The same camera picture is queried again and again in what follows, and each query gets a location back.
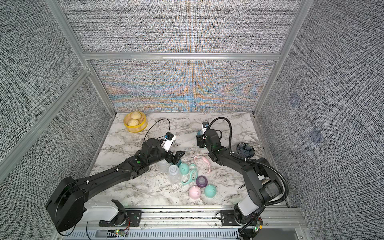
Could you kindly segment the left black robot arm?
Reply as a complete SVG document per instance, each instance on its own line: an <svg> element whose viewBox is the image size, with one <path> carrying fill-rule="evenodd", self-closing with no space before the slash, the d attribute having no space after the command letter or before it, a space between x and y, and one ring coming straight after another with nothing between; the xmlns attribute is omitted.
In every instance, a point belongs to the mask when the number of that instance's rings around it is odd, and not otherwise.
<svg viewBox="0 0 384 240"><path fill-rule="evenodd" d="M56 230L64 232L75 227L87 212L85 203L97 194L139 177L162 160L176 164L186 153L166 151L161 144L157 139L148 139L141 150L113 168L77 180L71 176L62 179L46 203Z"/></svg>

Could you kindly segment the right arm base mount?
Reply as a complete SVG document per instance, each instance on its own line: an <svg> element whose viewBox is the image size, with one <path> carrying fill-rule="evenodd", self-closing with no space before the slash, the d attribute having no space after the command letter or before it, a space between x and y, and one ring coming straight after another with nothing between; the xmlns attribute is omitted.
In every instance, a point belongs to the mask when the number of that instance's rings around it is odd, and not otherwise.
<svg viewBox="0 0 384 240"><path fill-rule="evenodd" d="M236 214L234 210L221 210L219 215L222 226L225 227L245 226L248 222L247 219L242 219L240 215Z"/></svg>

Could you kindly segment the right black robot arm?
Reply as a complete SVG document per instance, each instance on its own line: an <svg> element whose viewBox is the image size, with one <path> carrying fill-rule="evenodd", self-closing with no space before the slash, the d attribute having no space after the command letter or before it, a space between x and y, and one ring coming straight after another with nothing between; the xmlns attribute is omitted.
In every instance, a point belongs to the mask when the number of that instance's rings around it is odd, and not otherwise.
<svg viewBox="0 0 384 240"><path fill-rule="evenodd" d="M197 146L206 148L213 162L242 174L247 195L234 206L235 219L239 224L253 221L265 207L279 204L288 197L289 188L286 179L266 159L255 160L235 154L222 146L215 130L198 133L196 138Z"/></svg>

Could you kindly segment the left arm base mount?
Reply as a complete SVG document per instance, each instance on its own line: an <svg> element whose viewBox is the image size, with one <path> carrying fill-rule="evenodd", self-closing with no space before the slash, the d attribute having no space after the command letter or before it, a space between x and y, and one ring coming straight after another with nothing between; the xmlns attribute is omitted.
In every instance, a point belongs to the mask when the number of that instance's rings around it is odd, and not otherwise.
<svg viewBox="0 0 384 240"><path fill-rule="evenodd" d="M138 227L142 218L141 210L126 210L118 213L111 221L99 221L99 227Z"/></svg>

